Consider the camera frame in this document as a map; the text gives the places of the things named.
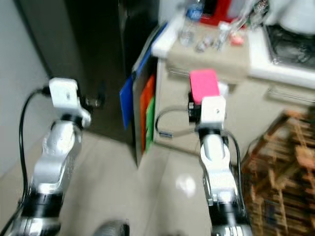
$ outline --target wooden crate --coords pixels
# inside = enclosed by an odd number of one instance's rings
[[[315,113],[285,111],[242,162],[253,235],[315,235]]]

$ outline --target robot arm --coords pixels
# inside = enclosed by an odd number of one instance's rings
[[[201,143],[200,165],[204,172],[203,184],[212,221],[211,235],[251,236],[252,231],[242,192],[237,188],[230,167],[230,152],[226,135],[232,137],[237,149],[238,145],[234,136],[225,131],[223,126],[228,86],[217,82],[216,73],[213,70],[191,72],[190,85],[188,114],[189,121],[196,123],[195,131],[198,132]],[[155,127],[161,136],[173,138],[173,132],[162,131],[158,128],[158,119],[166,111],[162,111],[157,117]]]
[[[91,123],[91,107],[81,105],[75,80],[54,78],[50,95],[60,119],[53,123],[43,140],[43,149],[31,179],[28,196],[11,236],[54,236],[61,227],[58,220],[81,150],[82,130]]]
[[[224,136],[225,98],[204,97],[200,123],[200,164],[204,169],[204,189],[212,221],[212,235],[251,236],[242,196],[230,168],[230,152]]]

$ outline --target metal handle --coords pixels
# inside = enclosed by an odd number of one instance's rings
[[[168,72],[172,75],[180,75],[183,77],[189,77],[189,72],[186,70],[176,69],[173,67],[168,68]]]
[[[289,92],[282,92],[279,90],[276,90],[274,87],[268,88],[267,93],[269,95],[278,95],[278,96],[282,96],[282,97],[287,97],[287,98],[291,98],[291,99],[295,99],[295,100],[299,100],[299,101],[304,101],[304,102],[310,102],[310,103],[314,103],[315,100],[313,99],[309,99],[306,97],[302,97],[293,93],[289,93]]]

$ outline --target water bottle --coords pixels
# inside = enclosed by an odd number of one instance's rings
[[[205,0],[189,0],[187,3],[187,11],[185,23],[180,32],[180,42],[184,46],[189,46],[194,39],[194,26],[200,22]]]

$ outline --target cabinet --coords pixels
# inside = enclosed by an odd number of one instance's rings
[[[164,62],[160,61],[158,67],[160,81],[157,85],[159,91],[157,92],[156,115],[161,110],[171,106],[186,108],[188,92],[190,91],[189,78],[170,74]],[[230,95],[226,99],[227,118],[224,126],[235,135],[242,156],[249,143],[261,135],[282,110],[306,111],[310,102],[298,98],[315,99],[313,89],[250,77],[238,85],[230,85],[229,87]],[[279,91],[279,95],[270,94],[268,91],[271,88]],[[288,94],[292,94],[291,97],[294,99],[288,98],[286,96]],[[183,130],[193,129],[194,125],[189,126],[187,112],[173,112],[161,118],[159,127],[166,130]],[[155,141],[199,154],[198,136],[194,133],[174,139],[159,137],[155,134]],[[230,142],[230,151],[231,161],[235,164],[236,152],[232,142]]]

